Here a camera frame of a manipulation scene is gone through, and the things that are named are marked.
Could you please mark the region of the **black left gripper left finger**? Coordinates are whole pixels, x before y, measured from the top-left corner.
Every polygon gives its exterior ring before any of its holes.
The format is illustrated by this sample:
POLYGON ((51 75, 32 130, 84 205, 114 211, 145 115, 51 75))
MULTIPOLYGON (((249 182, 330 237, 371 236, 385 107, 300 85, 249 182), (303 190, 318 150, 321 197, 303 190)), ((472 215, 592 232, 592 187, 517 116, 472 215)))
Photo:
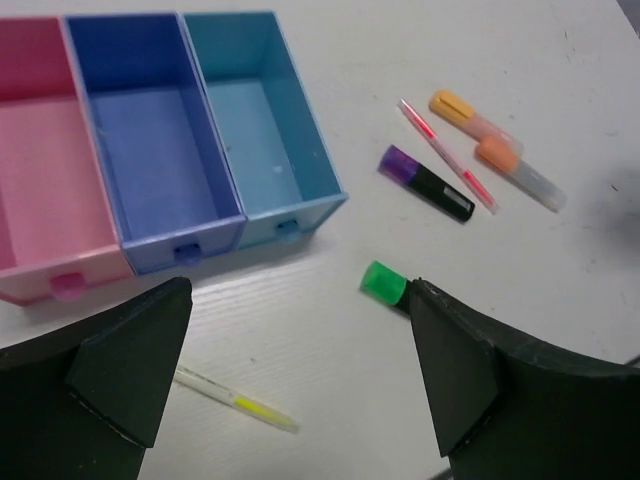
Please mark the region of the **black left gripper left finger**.
POLYGON ((4 479, 135 479, 192 311, 185 277, 1 351, 4 479))

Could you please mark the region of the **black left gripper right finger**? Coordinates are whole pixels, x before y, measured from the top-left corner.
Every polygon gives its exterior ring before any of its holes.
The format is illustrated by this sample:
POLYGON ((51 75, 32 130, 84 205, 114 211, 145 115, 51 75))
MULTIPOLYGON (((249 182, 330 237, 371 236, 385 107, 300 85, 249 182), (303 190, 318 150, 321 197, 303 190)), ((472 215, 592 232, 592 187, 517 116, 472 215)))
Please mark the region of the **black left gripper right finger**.
POLYGON ((639 372, 578 354, 415 280, 410 319, 457 479, 635 479, 639 372))

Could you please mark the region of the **thin yellow highlighter pen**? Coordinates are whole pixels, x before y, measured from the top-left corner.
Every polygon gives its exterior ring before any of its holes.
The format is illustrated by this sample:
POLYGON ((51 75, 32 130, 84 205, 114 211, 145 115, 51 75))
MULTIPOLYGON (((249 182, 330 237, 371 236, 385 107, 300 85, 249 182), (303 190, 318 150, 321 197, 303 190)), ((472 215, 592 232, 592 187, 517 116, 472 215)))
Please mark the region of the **thin yellow highlighter pen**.
POLYGON ((284 413, 225 387, 182 365, 176 367, 173 380, 209 399, 279 430, 292 434, 297 434, 300 431, 299 425, 284 413))

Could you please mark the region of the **orange cap clear highlighter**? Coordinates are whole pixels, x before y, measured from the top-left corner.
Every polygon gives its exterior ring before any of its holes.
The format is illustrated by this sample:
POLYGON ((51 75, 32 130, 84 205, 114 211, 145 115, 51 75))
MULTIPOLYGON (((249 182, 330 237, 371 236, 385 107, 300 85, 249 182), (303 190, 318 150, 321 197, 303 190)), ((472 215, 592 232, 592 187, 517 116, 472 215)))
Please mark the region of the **orange cap clear highlighter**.
POLYGON ((475 153, 552 212, 559 212, 565 206, 567 198, 564 192, 500 140, 483 138, 476 146, 475 153))

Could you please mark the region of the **thin pink highlighter pen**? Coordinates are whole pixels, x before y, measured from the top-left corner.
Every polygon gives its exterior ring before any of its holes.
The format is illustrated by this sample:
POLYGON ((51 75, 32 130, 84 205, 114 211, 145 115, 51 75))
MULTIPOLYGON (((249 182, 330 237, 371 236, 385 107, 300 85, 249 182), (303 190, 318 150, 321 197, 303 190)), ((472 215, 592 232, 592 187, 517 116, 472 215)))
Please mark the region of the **thin pink highlighter pen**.
POLYGON ((491 214, 495 215, 499 209, 497 201, 471 170, 441 141, 424 118, 403 98, 399 99, 398 108, 416 131, 424 137, 434 151, 475 195, 476 199, 479 200, 491 214))

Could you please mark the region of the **yellow cap pink highlighter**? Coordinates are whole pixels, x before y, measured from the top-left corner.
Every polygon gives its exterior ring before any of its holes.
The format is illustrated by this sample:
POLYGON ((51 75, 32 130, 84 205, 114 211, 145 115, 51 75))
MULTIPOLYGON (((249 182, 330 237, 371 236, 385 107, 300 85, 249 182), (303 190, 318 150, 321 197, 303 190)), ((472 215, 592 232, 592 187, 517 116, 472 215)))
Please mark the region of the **yellow cap pink highlighter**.
POLYGON ((449 90, 436 91, 429 100, 429 109, 476 141, 486 137, 500 140, 517 155, 523 153, 522 143, 449 90))

